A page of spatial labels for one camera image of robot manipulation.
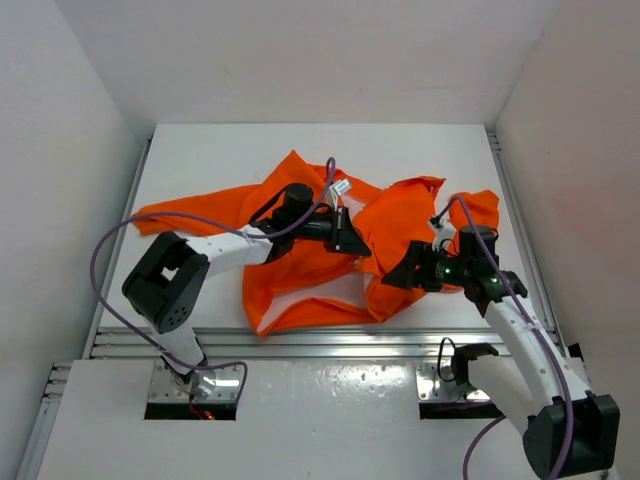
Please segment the orange zip jacket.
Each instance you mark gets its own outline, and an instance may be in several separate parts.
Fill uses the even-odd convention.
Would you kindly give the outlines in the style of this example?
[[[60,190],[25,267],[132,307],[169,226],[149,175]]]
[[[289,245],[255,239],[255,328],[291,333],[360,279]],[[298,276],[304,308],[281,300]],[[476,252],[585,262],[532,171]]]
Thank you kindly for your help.
[[[141,235],[184,231],[196,236],[239,228],[285,185],[299,182],[321,193],[325,167],[306,162],[291,151],[260,184],[172,199],[142,207],[136,228]],[[283,258],[247,266],[242,278],[242,304],[259,335],[276,331],[382,323],[421,300],[424,291],[402,290],[382,278],[404,256],[413,240],[432,242],[429,220],[445,181],[418,176],[387,187],[349,179],[345,205],[354,208],[352,222],[372,251],[371,256],[327,252],[319,243],[299,241]]]

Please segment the metal base plate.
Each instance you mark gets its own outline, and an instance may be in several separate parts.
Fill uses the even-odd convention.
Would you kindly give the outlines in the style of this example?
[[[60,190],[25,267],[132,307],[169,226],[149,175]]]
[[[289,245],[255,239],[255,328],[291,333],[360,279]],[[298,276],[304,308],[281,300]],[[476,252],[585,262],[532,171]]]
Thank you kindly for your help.
[[[233,403],[240,393],[243,368],[224,367],[212,371],[195,372],[184,383],[168,365],[158,360],[154,364],[148,390],[150,403],[184,403],[189,399],[196,403]]]
[[[468,402],[488,402],[489,396],[481,390],[445,382],[437,371],[437,362],[428,360],[415,364],[415,380],[418,400],[421,403],[448,404]]]

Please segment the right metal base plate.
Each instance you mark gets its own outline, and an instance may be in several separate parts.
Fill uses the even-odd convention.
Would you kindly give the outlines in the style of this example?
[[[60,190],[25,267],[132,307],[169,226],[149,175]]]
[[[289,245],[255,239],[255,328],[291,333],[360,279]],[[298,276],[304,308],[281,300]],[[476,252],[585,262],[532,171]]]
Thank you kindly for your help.
[[[437,362],[428,360],[415,364],[415,380],[418,400],[421,403],[448,404],[468,402],[488,402],[489,396],[481,390],[445,382],[437,371]]]

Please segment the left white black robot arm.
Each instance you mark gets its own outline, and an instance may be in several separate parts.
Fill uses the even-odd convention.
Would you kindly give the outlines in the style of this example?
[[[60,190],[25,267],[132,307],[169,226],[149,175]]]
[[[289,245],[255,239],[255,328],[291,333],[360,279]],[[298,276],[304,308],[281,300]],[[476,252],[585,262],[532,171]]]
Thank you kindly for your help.
[[[310,186],[291,183],[237,234],[181,237],[164,232],[156,237],[124,281],[122,293],[150,326],[176,379],[188,385],[196,368],[207,364],[189,316],[208,278],[272,263],[289,253],[297,240],[319,242],[329,253],[371,254],[349,210],[339,204],[350,189],[348,180],[339,180],[329,187],[329,201],[316,204]]]

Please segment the aluminium rail frame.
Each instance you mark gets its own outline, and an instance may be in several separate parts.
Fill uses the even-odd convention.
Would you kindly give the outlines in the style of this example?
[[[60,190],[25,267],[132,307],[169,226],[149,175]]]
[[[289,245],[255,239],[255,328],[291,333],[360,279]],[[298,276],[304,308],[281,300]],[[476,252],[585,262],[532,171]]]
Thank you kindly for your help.
[[[522,231],[497,136],[480,125],[160,125],[127,208],[263,180],[290,151],[384,186],[418,175],[441,194],[501,198],[500,255],[554,323]],[[247,327],[240,276],[209,284],[193,315],[214,362],[242,359],[249,378],[233,421],[148,420],[154,352],[104,311],[82,357],[56,364],[19,469],[22,479],[528,479],[517,432],[502,423],[424,420],[424,369],[443,337],[493,339],[459,294],[420,301],[389,322],[267,337]]]

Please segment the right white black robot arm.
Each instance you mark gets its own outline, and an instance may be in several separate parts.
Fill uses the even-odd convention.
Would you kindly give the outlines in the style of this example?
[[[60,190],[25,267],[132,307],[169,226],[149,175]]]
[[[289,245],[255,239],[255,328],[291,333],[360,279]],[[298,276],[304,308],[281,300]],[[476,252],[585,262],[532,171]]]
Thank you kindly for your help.
[[[485,393],[522,438],[526,459],[540,479],[609,469],[614,464],[620,410],[608,394],[596,394],[561,355],[535,319],[528,292],[499,268],[496,230],[465,226],[458,252],[414,240],[382,279],[389,286],[438,292],[462,288],[509,354],[488,343],[455,348],[454,382]]]

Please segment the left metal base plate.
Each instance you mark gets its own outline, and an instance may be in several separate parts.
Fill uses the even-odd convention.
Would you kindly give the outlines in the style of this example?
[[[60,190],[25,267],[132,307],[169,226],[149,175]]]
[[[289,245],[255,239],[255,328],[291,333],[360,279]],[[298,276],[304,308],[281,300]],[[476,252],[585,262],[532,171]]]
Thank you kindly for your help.
[[[233,403],[240,393],[243,368],[224,367],[212,371],[195,372],[184,383],[168,365],[158,360],[154,364],[148,390],[150,403],[184,403],[189,399],[196,403]]]

